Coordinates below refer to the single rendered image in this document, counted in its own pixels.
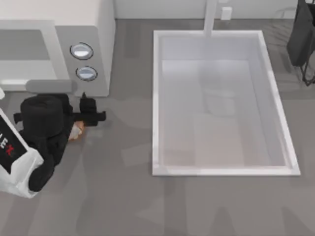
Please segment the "silver microwave knob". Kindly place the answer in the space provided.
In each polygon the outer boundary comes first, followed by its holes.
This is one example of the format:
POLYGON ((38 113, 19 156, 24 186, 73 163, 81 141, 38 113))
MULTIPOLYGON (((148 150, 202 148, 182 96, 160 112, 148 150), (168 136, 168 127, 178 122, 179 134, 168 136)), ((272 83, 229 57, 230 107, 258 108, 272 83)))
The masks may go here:
POLYGON ((82 81, 93 81, 97 78, 97 71, 90 66, 83 66, 76 69, 76 76, 82 81))
POLYGON ((69 50, 71 55, 78 60, 88 60, 94 55, 92 47, 83 42, 71 45, 69 50))

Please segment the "white wall socket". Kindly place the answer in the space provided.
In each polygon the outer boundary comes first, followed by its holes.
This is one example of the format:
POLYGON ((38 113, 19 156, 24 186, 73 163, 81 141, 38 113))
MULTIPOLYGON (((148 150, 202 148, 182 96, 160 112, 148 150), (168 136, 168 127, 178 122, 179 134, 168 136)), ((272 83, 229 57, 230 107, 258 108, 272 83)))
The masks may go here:
POLYGON ((232 18, 233 8, 230 6, 225 6, 221 8, 221 16, 220 19, 223 21, 229 21, 232 18))

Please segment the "tall white tap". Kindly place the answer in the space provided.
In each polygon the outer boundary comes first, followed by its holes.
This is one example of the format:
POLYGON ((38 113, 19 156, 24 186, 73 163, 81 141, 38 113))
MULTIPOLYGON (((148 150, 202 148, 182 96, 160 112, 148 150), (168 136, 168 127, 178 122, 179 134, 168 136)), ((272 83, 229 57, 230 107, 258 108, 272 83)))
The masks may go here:
POLYGON ((214 24, 217 0, 206 0, 205 18, 204 18, 204 34, 210 37, 214 24))

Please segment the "pale microwave oven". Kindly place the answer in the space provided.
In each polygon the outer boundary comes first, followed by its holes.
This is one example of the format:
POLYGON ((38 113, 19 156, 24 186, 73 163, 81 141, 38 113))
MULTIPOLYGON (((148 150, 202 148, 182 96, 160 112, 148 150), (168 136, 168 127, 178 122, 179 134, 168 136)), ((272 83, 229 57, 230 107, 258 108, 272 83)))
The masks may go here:
POLYGON ((116 30, 113 0, 0 0, 0 19, 54 21, 70 77, 68 81, 28 81, 25 90, 19 91, 109 95, 116 30), (90 59, 78 60, 71 55, 70 46, 80 42, 92 47, 90 59), (97 78, 80 80, 75 72, 83 66, 93 67, 97 78))

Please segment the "pale microwave door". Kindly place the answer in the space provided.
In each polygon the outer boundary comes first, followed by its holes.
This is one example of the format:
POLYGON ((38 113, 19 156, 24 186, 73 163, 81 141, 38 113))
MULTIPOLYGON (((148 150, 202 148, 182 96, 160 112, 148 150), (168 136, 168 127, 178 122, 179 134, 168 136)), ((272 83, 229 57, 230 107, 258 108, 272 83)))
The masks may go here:
POLYGON ((0 19, 0 87, 19 91, 32 80, 69 79, 54 21, 0 19))

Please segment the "orange and white small item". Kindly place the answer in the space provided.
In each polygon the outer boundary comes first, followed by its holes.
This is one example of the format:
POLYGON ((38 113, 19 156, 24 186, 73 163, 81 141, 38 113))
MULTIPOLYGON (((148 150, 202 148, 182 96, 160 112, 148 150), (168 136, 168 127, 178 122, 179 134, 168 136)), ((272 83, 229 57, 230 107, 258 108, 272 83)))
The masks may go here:
POLYGON ((83 121, 76 121, 72 126, 68 140, 77 140, 83 134, 84 128, 85 125, 83 121))

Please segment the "white sink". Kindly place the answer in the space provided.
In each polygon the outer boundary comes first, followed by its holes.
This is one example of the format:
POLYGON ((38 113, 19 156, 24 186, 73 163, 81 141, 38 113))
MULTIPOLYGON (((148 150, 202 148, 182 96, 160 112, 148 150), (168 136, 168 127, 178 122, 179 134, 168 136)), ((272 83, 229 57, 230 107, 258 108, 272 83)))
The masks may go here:
POLYGON ((299 176, 260 30, 156 30, 154 176, 299 176))

